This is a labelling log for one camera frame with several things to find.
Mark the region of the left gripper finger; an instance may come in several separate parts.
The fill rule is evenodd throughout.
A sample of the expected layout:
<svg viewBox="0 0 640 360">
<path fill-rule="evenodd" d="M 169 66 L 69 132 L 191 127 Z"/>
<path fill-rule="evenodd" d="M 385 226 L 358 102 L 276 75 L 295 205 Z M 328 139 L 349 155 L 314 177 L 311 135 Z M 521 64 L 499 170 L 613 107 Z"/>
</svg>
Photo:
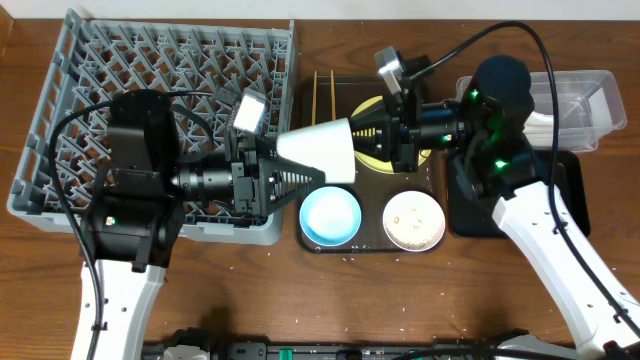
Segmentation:
<svg viewBox="0 0 640 360">
<path fill-rule="evenodd" d="M 325 184 L 322 170 L 296 162 L 264 163 L 264 214 L 304 198 Z"/>
<path fill-rule="evenodd" d="M 255 137 L 256 152 L 262 158 L 277 158 L 277 142 L 271 137 Z"/>
</svg>

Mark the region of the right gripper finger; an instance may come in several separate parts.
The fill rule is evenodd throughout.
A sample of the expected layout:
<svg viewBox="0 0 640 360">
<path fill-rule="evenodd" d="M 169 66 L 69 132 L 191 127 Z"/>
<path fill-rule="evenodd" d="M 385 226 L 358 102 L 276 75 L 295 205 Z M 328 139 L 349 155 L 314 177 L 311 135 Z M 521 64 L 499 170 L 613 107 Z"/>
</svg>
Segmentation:
<svg viewBox="0 0 640 360">
<path fill-rule="evenodd" d="M 349 123 L 353 132 L 382 129 L 390 122 L 390 115 L 383 99 L 369 99 L 354 112 Z"/>
<path fill-rule="evenodd" d="M 376 132 L 370 135 L 364 132 L 353 132 L 352 141 L 356 152 L 383 162 L 388 160 L 388 151 L 384 146 L 383 138 Z"/>
</svg>

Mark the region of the white paper cup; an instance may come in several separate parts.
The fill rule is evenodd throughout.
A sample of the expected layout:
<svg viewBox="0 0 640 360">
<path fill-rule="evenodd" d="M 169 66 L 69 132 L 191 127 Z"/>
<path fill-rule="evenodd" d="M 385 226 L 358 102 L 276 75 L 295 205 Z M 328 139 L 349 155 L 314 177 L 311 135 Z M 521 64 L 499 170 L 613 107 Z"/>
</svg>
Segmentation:
<svg viewBox="0 0 640 360">
<path fill-rule="evenodd" d="M 355 151 L 347 118 L 284 133 L 277 137 L 276 147 L 281 157 L 323 171 L 327 184 L 355 182 Z"/>
</svg>

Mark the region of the wooden chopstick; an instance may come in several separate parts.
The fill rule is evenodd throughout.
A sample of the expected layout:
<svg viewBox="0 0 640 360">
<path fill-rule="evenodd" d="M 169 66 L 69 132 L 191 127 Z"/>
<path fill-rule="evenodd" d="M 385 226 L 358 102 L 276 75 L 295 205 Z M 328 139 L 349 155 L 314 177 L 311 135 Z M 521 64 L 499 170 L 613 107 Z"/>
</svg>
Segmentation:
<svg viewBox="0 0 640 360">
<path fill-rule="evenodd" d="M 335 90 L 335 73 L 330 71 L 330 100 L 331 100 L 331 120 L 337 120 L 336 115 L 336 90 Z"/>
<path fill-rule="evenodd" d="M 318 88 L 318 72 L 314 71 L 313 74 L 313 92 L 312 92 L 312 106 L 311 106 L 311 125 L 315 126 L 316 124 L 316 114 L 317 114 L 317 88 Z"/>
</svg>

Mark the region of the pale pink bowl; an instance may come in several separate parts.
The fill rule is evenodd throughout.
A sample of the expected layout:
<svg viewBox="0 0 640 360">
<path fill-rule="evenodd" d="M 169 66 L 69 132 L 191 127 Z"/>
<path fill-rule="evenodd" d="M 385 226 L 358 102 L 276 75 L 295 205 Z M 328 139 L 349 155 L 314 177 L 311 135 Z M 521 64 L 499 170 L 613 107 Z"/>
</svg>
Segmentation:
<svg viewBox="0 0 640 360">
<path fill-rule="evenodd" d="M 426 252 L 434 250 L 444 238 L 446 217 L 433 196 L 411 190 L 394 195 L 386 203 L 382 225 L 398 248 Z"/>
</svg>

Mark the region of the white paper napkin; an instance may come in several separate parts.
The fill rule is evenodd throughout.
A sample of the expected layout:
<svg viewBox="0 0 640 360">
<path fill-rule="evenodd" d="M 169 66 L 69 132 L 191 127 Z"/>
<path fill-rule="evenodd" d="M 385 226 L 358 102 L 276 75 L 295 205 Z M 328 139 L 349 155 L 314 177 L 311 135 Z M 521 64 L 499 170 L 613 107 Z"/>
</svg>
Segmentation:
<svg viewBox="0 0 640 360">
<path fill-rule="evenodd" d="M 554 127 L 554 116 L 533 111 L 524 123 L 523 132 L 525 134 L 533 133 L 552 133 Z"/>
</svg>

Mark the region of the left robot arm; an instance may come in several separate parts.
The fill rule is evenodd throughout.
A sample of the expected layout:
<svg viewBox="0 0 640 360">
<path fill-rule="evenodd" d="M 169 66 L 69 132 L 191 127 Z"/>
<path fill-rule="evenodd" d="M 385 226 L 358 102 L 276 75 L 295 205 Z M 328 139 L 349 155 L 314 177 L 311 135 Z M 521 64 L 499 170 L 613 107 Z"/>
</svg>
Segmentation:
<svg viewBox="0 0 640 360">
<path fill-rule="evenodd" d="M 323 185 L 323 171 L 281 156 L 257 126 L 265 97 L 216 91 L 230 108 L 222 151 L 185 153 L 177 115 L 191 111 L 175 95 L 135 90 L 110 104 L 110 164 L 94 181 L 80 232 L 89 258 L 72 355 L 137 359 L 189 202 L 216 204 L 250 218 L 267 216 Z"/>
</svg>

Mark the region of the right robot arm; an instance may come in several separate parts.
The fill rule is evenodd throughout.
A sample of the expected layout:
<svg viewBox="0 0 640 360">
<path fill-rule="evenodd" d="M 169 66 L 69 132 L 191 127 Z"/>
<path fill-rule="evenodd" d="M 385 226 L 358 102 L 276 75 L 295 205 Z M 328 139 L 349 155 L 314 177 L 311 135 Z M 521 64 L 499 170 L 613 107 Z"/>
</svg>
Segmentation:
<svg viewBox="0 0 640 360">
<path fill-rule="evenodd" d="M 424 104 L 416 71 L 377 54 L 387 92 L 350 120 L 357 151 L 414 172 L 420 151 L 450 149 L 465 197 L 524 254 L 567 323 L 581 359 L 636 359 L 639 302 L 616 279 L 568 212 L 546 163 L 524 134 L 534 110 L 526 65 L 483 61 L 461 101 Z"/>
</svg>

